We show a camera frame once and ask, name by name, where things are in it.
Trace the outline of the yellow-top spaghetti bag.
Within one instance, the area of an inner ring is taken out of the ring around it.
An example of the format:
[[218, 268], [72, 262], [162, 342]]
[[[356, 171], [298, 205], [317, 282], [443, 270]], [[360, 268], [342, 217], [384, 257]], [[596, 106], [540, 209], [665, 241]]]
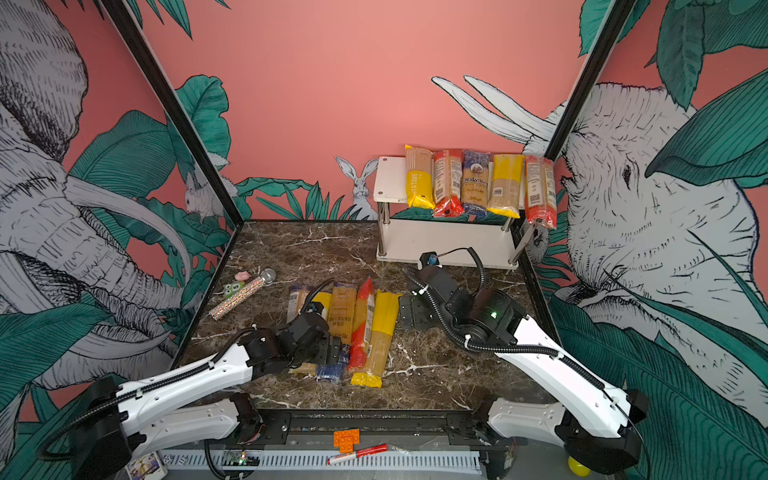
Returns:
[[518, 154], [495, 154], [488, 210], [509, 218], [519, 218], [520, 191], [525, 157]]

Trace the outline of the blue-bottom spaghetti bag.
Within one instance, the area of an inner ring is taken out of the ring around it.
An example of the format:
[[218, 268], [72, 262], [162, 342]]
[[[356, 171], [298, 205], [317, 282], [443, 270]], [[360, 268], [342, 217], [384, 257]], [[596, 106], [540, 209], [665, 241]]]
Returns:
[[341, 349], [336, 365], [317, 368], [316, 378], [318, 382], [339, 383], [347, 371], [356, 299], [357, 289], [352, 284], [334, 283], [331, 292], [330, 311], [326, 320], [329, 334], [341, 340]]

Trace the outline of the blue portrait spaghetti bag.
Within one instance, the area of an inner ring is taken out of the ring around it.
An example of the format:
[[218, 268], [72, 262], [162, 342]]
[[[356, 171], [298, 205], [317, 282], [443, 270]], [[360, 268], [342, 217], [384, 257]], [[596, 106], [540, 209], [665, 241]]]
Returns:
[[489, 170], [491, 155], [473, 150], [463, 151], [461, 201], [464, 211], [478, 219], [488, 214]]

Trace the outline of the yellow-end spaghetti bag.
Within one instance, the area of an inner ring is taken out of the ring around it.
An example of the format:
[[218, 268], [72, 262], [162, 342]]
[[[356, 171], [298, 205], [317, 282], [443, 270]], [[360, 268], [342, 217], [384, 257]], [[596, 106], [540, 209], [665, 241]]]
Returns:
[[433, 210], [433, 152], [411, 145], [405, 146], [406, 201], [410, 208]]

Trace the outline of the plain yellow spaghetti bag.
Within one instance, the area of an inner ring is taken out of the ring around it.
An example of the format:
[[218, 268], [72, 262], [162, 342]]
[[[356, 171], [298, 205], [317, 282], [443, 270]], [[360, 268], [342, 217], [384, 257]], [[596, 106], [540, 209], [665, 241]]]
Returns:
[[378, 291], [376, 294], [370, 351], [366, 363], [360, 372], [352, 375], [350, 384], [371, 388], [382, 387], [389, 349], [399, 312], [400, 294]]

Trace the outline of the red yellow narrow spaghetti bag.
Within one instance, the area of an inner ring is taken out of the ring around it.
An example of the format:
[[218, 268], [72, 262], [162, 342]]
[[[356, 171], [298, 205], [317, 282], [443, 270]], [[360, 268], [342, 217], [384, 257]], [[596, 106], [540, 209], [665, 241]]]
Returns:
[[370, 336], [375, 308], [373, 280], [368, 278], [360, 287], [356, 304], [351, 337], [349, 369], [361, 369], [370, 351]]

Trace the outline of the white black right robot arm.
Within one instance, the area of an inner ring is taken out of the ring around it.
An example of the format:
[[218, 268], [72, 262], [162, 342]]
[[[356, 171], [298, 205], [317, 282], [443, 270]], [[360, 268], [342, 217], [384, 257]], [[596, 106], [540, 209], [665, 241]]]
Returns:
[[484, 422], [496, 436], [559, 446], [606, 475], [651, 462], [637, 428], [647, 416], [645, 394], [601, 379], [505, 292], [480, 284], [471, 293], [438, 265], [406, 267], [403, 273], [451, 342], [470, 353], [495, 355], [552, 396], [552, 402], [540, 404], [491, 401]]

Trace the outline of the red double spaghetti bag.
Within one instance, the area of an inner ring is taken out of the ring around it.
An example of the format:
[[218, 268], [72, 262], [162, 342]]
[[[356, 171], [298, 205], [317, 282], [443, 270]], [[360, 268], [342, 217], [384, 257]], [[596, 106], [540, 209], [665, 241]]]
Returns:
[[526, 156], [526, 218], [531, 224], [547, 229], [557, 228], [557, 201], [554, 162], [550, 159]]

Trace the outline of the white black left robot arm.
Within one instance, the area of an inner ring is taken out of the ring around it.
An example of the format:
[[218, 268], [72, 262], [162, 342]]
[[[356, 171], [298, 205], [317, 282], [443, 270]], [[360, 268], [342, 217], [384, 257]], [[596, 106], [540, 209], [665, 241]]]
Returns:
[[219, 352], [183, 367], [121, 386], [97, 381], [86, 391], [86, 411], [50, 433], [36, 456], [69, 463], [75, 479], [111, 479], [147, 453], [196, 440], [232, 437], [248, 445], [264, 430], [248, 394], [208, 405], [198, 400], [303, 363], [335, 365], [341, 350], [340, 338], [315, 312], [241, 329]]

